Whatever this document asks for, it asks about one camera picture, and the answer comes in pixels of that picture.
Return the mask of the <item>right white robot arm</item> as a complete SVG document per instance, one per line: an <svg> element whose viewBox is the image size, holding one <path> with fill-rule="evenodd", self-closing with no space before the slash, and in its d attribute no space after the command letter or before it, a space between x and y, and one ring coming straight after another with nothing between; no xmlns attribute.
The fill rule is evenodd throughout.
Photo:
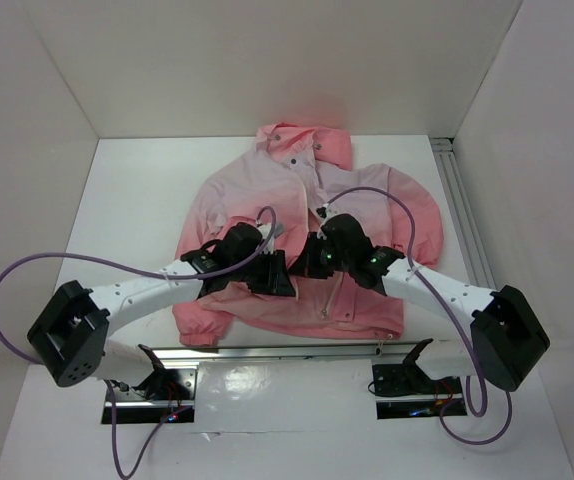
<svg viewBox="0 0 574 480"><path fill-rule="evenodd" d="M551 342L524 294L506 285L492 290L465 284L415 263L403 252L375 246L349 214L328 218L308 236L290 267L296 276L326 279L348 274L364 290L401 299L449 320L460 338L427 340L408 355L403 379L415 392L448 376L477 376L514 392Z"/></svg>

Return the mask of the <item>pink zip-up jacket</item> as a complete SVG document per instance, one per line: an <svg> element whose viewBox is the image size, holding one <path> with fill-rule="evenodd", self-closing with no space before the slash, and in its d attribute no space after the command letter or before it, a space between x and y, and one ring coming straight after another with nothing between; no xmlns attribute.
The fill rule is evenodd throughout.
<svg viewBox="0 0 574 480"><path fill-rule="evenodd" d="M353 165L346 131L289 124L264 126L255 144L209 177L184 221L177 253L220 239L234 225L253 223L269 206L283 225L276 242L288 263L303 251L321 224L318 209L330 203L355 217L378 246L410 251L425 266L438 264L443 248L440 210L412 177L383 164ZM251 292L242 283L174 306L180 340L213 346L232 322L281 334L390 340L404 330L399 299L360 288L345 273L324 280L295 277L293 297Z"/></svg>

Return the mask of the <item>front aluminium rail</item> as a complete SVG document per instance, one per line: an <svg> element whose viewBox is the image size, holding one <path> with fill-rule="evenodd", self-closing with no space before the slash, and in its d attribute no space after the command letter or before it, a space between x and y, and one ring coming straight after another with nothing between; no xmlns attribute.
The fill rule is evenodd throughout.
<svg viewBox="0 0 574 480"><path fill-rule="evenodd" d="M314 344L213 348L154 348L152 352L162 363L243 360L331 360L350 358L404 358L420 342L376 341L357 344Z"/></svg>

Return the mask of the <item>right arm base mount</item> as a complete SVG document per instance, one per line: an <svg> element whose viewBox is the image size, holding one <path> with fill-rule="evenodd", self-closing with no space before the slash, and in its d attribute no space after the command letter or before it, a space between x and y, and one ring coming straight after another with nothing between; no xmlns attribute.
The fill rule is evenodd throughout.
<svg viewBox="0 0 574 480"><path fill-rule="evenodd" d="M466 416L459 379L432 380L418 367L404 364L374 364L368 392L375 397L378 420Z"/></svg>

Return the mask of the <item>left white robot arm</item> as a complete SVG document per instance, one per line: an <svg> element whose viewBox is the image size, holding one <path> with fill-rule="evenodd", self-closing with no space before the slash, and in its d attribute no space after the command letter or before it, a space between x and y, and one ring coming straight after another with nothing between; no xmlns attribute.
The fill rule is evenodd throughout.
<svg viewBox="0 0 574 480"><path fill-rule="evenodd" d="M112 340L132 322L167 307L190 303L231 283L262 295L292 297L285 253L274 246L281 225L239 223L151 276L85 288L61 285L27 333L29 343L60 387L88 378L128 384L143 399L163 390L162 363L145 345Z"/></svg>

